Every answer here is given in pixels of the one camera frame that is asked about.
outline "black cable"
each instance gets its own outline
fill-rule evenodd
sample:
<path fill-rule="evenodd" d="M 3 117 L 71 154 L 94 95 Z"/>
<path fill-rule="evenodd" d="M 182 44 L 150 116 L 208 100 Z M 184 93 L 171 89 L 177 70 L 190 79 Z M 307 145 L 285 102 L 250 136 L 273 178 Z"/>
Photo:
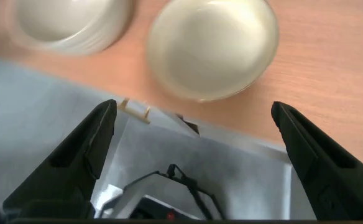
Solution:
<path fill-rule="evenodd" d="M 211 214 L 211 212 L 209 211 L 209 209 L 207 208 L 207 206 L 205 205 L 205 203 L 202 201 L 200 194 L 197 191 L 197 181 L 187 177 L 187 175 L 176 165 L 176 164 L 171 164 L 168 167 L 168 177 L 169 178 L 173 178 L 175 176 L 175 169 L 177 169 L 180 173 L 181 173 L 181 181 L 183 182 L 184 185 L 187 186 L 188 190 L 190 191 L 190 193 L 192 194 L 195 203 L 197 204 L 198 208 L 201 210 L 201 212 L 204 214 L 205 218 L 207 220 L 213 220 L 213 216 Z"/>

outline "table surface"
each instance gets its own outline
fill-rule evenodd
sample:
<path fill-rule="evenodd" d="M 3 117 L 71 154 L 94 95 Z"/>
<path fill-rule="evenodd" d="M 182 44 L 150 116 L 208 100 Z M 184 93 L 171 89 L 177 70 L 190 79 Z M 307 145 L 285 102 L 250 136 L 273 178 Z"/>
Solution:
<path fill-rule="evenodd" d="M 137 1 L 122 39 L 103 52 L 66 57 L 12 44 L 0 0 L 0 57 L 93 88 L 281 143 L 270 109 L 300 110 L 363 162 L 363 0 L 268 0 L 280 26 L 277 55 L 251 87 L 230 98 L 179 99 L 154 80 L 145 61 L 150 25 L 166 0 Z"/>

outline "red light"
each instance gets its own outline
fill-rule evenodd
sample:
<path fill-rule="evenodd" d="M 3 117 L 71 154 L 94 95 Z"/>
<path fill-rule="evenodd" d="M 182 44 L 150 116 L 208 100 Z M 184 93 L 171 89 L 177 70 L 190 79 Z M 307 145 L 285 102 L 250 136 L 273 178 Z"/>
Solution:
<path fill-rule="evenodd" d="M 167 220 L 174 220 L 174 219 L 175 219 L 175 214 L 173 212 L 168 212 Z"/>

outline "bowl rim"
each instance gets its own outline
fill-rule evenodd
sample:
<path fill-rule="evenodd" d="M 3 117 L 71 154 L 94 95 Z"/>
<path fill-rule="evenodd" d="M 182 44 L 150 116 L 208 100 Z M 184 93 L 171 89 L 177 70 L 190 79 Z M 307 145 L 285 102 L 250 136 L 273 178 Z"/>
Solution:
<path fill-rule="evenodd" d="M 17 4 L 20 4 L 20 2 L 22 2 L 23 0 L 15 0 L 13 1 L 12 4 L 9 5 L 10 7 L 10 15 L 11 15 L 11 19 L 9 22 L 9 30 L 11 30 L 12 33 L 16 33 L 19 38 L 27 40 L 28 42 L 32 42 L 35 45 L 40 45 L 41 47 L 46 46 L 46 47 L 52 47 L 52 46 L 56 46 L 56 45 L 62 45 L 66 42 L 68 42 L 69 40 L 73 39 L 74 37 L 80 35 L 82 32 L 85 32 L 86 30 L 92 28 L 93 26 L 95 26 L 102 18 L 105 18 L 107 16 L 107 14 L 109 12 L 111 12 L 111 9 L 113 8 L 113 5 L 115 5 L 116 1 L 113 0 L 107 0 L 106 2 L 106 6 L 104 7 L 104 9 L 98 13 L 96 16 L 94 16 L 92 18 L 92 20 L 90 20 L 82 29 L 80 29 L 79 31 L 75 32 L 72 35 L 69 35 L 68 37 L 64 37 L 62 39 L 58 39 L 58 40 L 40 40 L 37 39 L 31 35 L 29 35 L 23 28 L 22 25 L 20 24 L 19 20 L 18 20 L 18 14 L 17 14 Z"/>
<path fill-rule="evenodd" d="M 245 89 L 249 88 L 252 84 L 254 84 L 264 73 L 265 71 L 268 69 L 268 67 L 270 66 L 270 64 L 273 62 L 276 54 L 277 54 L 277 50 L 278 50 L 278 46 L 280 43 L 280 28 L 279 28 L 279 24 L 278 24 L 278 20 L 277 20 L 277 15 L 275 14 L 274 10 L 272 9 L 271 5 L 266 1 L 266 0 L 256 0 L 256 1 L 261 1 L 263 2 L 269 12 L 271 13 L 272 16 L 272 20 L 274 21 L 274 31 L 275 31 L 275 38 L 274 38 L 274 48 L 271 51 L 271 54 L 269 54 L 269 58 L 268 58 L 268 63 L 266 64 L 266 66 L 263 67 L 263 69 L 261 70 L 261 72 L 259 72 L 256 77 L 250 82 L 247 83 L 245 87 L 241 88 L 240 90 L 234 91 L 233 93 L 230 94 L 226 94 L 223 96 L 220 96 L 219 94 L 217 94 L 217 96 L 212 96 L 212 97 L 208 97 L 209 94 L 201 94 L 201 96 L 206 95 L 206 97 L 202 97 L 202 98 L 198 98 L 198 97 L 194 97 L 198 96 L 200 94 L 190 94 L 190 95 L 184 95 L 183 90 L 180 90 L 178 88 L 178 90 L 172 90 L 171 88 L 174 87 L 175 85 L 169 84 L 169 82 L 165 81 L 163 78 L 160 77 L 160 75 L 156 74 L 155 70 L 153 67 L 153 64 L 155 64 L 153 62 L 153 59 L 151 57 L 152 53 L 152 42 L 153 42 L 153 38 L 154 38 L 154 29 L 157 29 L 157 27 L 159 26 L 159 20 L 161 19 L 161 16 L 164 14 L 164 12 L 166 10 L 168 10 L 169 8 L 173 7 L 174 5 L 180 3 L 180 1 L 182 0 L 173 0 L 170 1 L 158 14 L 158 16 L 155 18 L 154 22 L 152 23 L 151 27 L 150 27 L 150 31 L 146 40 L 146 51 L 145 51 L 145 57 L 147 59 L 147 63 L 149 65 L 151 74 L 155 77 L 155 79 L 161 84 L 161 86 L 163 87 L 163 89 L 165 89 L 167 92 L 173 94 L 174 96 L 177 96 L 181 99 L 187 99 L 187 100 L 195 100 L 198 102 L 209 102 L 209 101 L 214 101 L 214 100 L 222 100 L 225 98 L 228 98 L 230 96 L 234 96 L 242 91 L 244 91 Z"/>

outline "white bowl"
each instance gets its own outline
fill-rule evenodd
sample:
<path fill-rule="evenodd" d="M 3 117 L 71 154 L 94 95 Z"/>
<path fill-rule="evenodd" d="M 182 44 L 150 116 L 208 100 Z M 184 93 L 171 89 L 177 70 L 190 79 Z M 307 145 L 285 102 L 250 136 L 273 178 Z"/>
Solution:
<path fill-rule="evenodd" d="M 131 8 L 130 0 L 16 0 L 12 32 L 36 49 L 92 54 L 121 35 Z"/>
<path fill-rule="evenodd" d="M 256 80 L 277 46 L 277 19 L 264 0 L 174 0 L 152 26 L 147 60 L 176 95 L 217 100 Z"/>

